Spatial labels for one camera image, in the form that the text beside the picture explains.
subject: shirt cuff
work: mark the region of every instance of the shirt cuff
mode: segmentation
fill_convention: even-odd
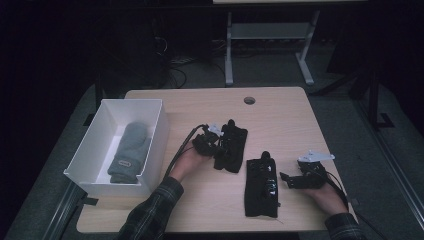
[[[183,193],[184,188],[181,183],[172,177],[166,177],[153,192],[153,194],[163,196],[168,201],[172,202],[173,205],[177,204]]]
[[[350,213],[339,213],[325,221],[331,239],[366,239]]]

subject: person's right hand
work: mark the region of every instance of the person's right hand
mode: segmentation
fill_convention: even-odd
[[[302,189],[300,191],[312,197],[318,206],[330,216],[349,212],[336,190],[328,183],[325,183],[320,189]]]

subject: hole in table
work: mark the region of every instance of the hole in table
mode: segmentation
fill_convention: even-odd
[[[244,98],[244,103],[246,103],[247,105],[252,105],[255,104],[256,100],[253,97],[245,97]]]

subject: black glove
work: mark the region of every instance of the black glove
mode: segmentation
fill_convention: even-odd
[[[243,163],[244,146],[246,144],[247,130],[238,128],[234,120],[222,126],[224,135],[219,139],[219,151],[215,154],[214,168],[225,168],[232,173],[238,173]]]
[[[262,153],[261,159],[246,161],[246,189],[244,209],[246,217],[259,215],[277,218],[278,186],[275,161],[269,152]]]

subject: person's left hand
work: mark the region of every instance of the person's left hand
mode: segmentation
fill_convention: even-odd
[[[183,154],[175,162],[169,176],[181,182],[185,176],[195,171],[202,163],[211,158],[210,156],[200,155],[194,149],[193,143],[189,141],[183,150]]]

